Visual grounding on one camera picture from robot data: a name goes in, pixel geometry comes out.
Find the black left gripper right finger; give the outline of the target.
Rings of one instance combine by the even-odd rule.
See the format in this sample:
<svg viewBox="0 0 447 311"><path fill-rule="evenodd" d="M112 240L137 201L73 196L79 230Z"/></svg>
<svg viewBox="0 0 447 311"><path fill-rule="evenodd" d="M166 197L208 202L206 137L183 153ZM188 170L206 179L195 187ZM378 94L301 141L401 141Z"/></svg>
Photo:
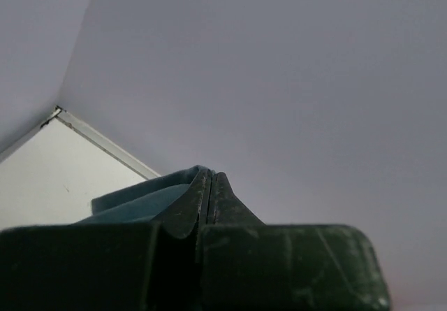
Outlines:
<svg viewBox="0 0 447 311"><path fill-rule="evenodd" d="M255 216L223 173L200 231L203 310L389 310L370 239L345 224L273 224Z"/></svg>

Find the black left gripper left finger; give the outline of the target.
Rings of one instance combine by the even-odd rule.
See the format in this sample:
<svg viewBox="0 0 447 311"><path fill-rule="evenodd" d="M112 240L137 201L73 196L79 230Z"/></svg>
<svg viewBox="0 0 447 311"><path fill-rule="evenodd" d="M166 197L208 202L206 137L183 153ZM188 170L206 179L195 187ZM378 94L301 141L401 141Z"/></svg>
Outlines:
<svg viewBox="0 0 447 311"><path fill-rule="evenodd" d="M149 221L1 232L2 310L197 310L212 175Z"/></svg>

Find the teal blue t shirt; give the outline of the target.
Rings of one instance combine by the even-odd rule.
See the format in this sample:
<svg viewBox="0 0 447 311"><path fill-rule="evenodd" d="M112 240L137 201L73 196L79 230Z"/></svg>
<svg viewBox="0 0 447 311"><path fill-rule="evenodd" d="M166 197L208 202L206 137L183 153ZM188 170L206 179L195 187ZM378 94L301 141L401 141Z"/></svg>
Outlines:
<svg viewBox="0 0 447 311"><path fill-rule="evenodd" d="M194 185L204 185L213 174L213 170L197 165L94 198L91 215L78 224L149 221L192 190Z"/></svg>

